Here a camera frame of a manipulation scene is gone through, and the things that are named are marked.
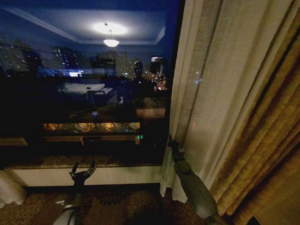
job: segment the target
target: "gray robot arm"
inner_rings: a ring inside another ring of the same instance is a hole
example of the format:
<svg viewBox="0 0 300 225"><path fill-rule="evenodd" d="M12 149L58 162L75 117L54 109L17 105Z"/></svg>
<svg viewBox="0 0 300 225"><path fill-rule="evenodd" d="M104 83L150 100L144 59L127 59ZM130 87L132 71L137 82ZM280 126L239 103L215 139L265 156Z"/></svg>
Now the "gray robot arm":
<svg viewBox="0 0 300 225"><path fill-rule="evenodd" d="M196 214L207 225L226 225L227 223L219 216L215 199L202 180L195 175L190 164L179 154L179 144L172 141L168 145L172 148L175 172Z"/></svg>

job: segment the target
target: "window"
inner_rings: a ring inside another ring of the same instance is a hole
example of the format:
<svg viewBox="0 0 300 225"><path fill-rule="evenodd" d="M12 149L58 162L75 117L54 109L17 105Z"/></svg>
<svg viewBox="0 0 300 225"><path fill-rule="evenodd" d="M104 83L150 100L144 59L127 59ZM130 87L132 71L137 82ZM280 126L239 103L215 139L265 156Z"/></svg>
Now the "window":
<svg viewBox="0 0 300 225"><path fill-rule="evenodd" d="M109 134L164 147L178 8L178 0L1 5L2 133L77 136L67 141L82 145Z"/></svg>

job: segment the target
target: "carpet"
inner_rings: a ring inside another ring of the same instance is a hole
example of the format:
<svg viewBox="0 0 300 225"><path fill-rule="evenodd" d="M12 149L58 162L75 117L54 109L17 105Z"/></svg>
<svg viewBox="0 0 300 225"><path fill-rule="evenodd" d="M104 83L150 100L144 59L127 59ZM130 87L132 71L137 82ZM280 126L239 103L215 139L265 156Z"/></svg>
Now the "carpet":
<svg viewBox="0 0 300 225"><path fill-rule="evenodd" d="M79 213L82 225L203 225L188 204L162 198L158 186L87 187ZM23 205L0 209L0 225L52 225L63 207L55 204L66 191L34 191Z"/></svg>

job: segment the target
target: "ceiling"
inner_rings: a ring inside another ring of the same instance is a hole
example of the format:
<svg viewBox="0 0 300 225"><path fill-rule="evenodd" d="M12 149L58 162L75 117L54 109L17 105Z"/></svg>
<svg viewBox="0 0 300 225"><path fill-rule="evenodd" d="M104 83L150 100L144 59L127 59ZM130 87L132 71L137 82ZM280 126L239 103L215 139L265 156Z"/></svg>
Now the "ceiling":
<svg viewBox="0 0 300 225"><path fill-rule="evenodd" d="M115 23L127 29L114 35L123 45L156 45L165 35L164 11L3 7L2 9L80 44L103 44L106 34L96 23Z"/></svg>

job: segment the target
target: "curtain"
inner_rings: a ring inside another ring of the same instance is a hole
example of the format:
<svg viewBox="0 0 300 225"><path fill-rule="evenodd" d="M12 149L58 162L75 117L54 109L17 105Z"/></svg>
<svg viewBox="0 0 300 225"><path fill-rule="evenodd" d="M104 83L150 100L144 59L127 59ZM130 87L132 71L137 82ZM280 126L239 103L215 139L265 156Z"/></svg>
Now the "curtain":
<svg viewBox="0 0 300 225"><path fill-rule="evenodd" d="M221 215L232 215L249 191L257 187L300 143L299 31L298 8L251 110L210 188ZM249 216L241 219L245 217L245 211L244 208L237 224L246 224L250 219Z"/></svg>
<svg viewBox="0 0 300 225"><path fill-rule="evenodd" d="M249 200L241 204L234 217L236 225L247 224L255 216L261 224L291 225L300 221L300 150L295 148Z"/></svg>
<svg viewBox="0 0 300 225"><path fill-rule="evenodd" d="M299 0L186 0L172 87L170 134L210 188L299 8ZM161 194L186 201L167 147ZM212 189L221 198L222 187Z"/></svg>
<svg viewBox="0 0 300 225"><path fill-rule="evenodd" d="M6 204L21 205L26 198L24 189L3 170L0 170L0 208Z"/></svg>

